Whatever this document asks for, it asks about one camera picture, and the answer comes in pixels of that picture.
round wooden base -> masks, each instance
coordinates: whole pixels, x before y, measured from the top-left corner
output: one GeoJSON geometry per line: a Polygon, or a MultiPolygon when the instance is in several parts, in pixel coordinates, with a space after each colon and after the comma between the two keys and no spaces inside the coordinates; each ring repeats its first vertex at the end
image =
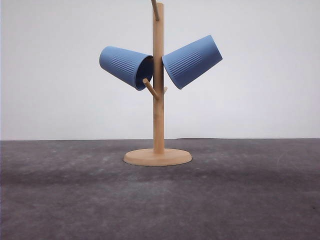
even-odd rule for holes
{"type": "Polygon", "coordinates": [[[123,161],[140,166],[171,166],[190,162],[191,155],[187,151],[165,148],[164,153],[154,153],[153,148],[139,149],[127,152],[123,161]]]}

blue cup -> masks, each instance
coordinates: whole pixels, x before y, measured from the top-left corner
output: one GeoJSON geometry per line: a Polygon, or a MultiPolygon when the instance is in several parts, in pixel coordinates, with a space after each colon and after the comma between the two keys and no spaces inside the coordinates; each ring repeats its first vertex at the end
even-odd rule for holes
{"type": "Polygon", "coordinates": [[[162,57],[169,77],[182,89],[222,60],[212,38],[208,35],[162,57]]]}
{"type": "Polygon", "coordinates": [[[102,50],[99,63],[101,68],[138,91],[146,87],[142,80],[150,81],[154,72],[154,58],[151,55],[114,46],[102,50]]]}

wooden peg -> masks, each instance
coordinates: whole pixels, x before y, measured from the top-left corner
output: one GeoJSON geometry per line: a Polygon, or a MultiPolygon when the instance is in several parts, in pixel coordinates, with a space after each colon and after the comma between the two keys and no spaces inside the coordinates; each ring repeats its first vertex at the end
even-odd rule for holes
{"type": "Polygon", "coordinates": [[[150,84],[149,80],[144,78],[142,80],[143,84],[146,86],[146,88],[149,90],[149,92],[154,96],[155,99],[159,99],[158,94],[156,93],[156,91],[154,90],[154,88],[152,87],[152,85],[150,84]]]}
{"type": "Polygon", "coordinates": [[[154,16],[155,20],[159,21],[159,12],[158,12],[158,7],[157,7],[157,0],[151,0],[153,11],[154,11],[154,16]]]}

wooden pole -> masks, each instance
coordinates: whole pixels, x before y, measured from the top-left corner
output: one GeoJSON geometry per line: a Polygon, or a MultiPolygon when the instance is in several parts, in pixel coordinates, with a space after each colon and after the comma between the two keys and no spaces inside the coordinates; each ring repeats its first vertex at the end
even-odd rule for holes
{"type": "Polygon", "coordinates": [[[153,95],[153,148],[138,149],[127,152],[123,160],[129,164],[141,166],[171,166],[190,162],[189,152],[179,149],[165,148],[164,130],[164,5],[151,0],[153,6],[153,87],[148,79],[143,83],[153,95]]]}
{"type": "Polygon", "coordinates": [[[165,151],[164,65],[162,63],[164,55],[164,5],[157,2],[153,9],[153,88],[158,96],[158,99],[153,97],[153,151],[155,154],[163,154],[165,151]]]}

ribbed texture on mug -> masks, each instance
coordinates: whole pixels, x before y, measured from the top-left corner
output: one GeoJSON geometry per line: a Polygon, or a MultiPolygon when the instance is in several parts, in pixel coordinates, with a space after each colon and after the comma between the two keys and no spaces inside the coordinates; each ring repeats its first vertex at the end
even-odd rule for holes
{"type": "Polygon", "coordinates": [[[128,58],[125,58],[125,57],[114,56],[111,59],[110,64],[114,68],[117,68],[119,71],[123,71],[129,76],[132,76],[135,73],[135,66],[137,65],[137,61],[133,62],[132,59],[129,60],[128,58]]]}
{"type": "Polygon", "coordinates": [[[197,52],[190,52],[178,58],[175,62],[168,64],[168,68],[173,76],[179,76],[183,72],[196,66],[202,61],[202,57],[197,52]]]}

